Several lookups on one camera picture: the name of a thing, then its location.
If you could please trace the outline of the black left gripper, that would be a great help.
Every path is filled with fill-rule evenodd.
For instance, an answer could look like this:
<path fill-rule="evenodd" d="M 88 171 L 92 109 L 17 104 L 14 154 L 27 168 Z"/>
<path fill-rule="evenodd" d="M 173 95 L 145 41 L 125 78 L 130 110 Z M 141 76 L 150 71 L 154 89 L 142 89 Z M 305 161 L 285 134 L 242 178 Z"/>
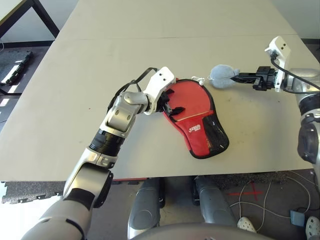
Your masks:
<path fill-rule="evenodd" d="M 162 93 L 157 101 L 157 105 L 156 105 L 156 111 L 157 112 L 165 112 L 165 113 L 169 113 L 170 116 L 176 116 L 179 115 L 180 113 L 182 113 L 185 108 L 184 107 L 175 107 L 175 108 L 171 108 L 169 105 L 169 97 L 168 95 L 173 94 L 175 91 L 172 89 L 168 89 L 167 90 L 167 94 L 166 93 Z"/>

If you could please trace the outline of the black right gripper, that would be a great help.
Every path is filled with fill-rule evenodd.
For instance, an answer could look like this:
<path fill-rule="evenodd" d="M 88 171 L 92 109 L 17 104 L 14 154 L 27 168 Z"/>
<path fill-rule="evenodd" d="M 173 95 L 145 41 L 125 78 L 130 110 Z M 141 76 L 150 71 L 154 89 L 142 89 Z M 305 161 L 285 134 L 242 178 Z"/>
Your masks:
<path fill-rule="evenodd" d="M 231 80 L 240 84 L 253 84 L 252 88 L 256 91 L 267 91 L 275 87 L 277 71 L 270 66 L 259 66 L 256 73 L 240 72 L 237 77 Z"/>

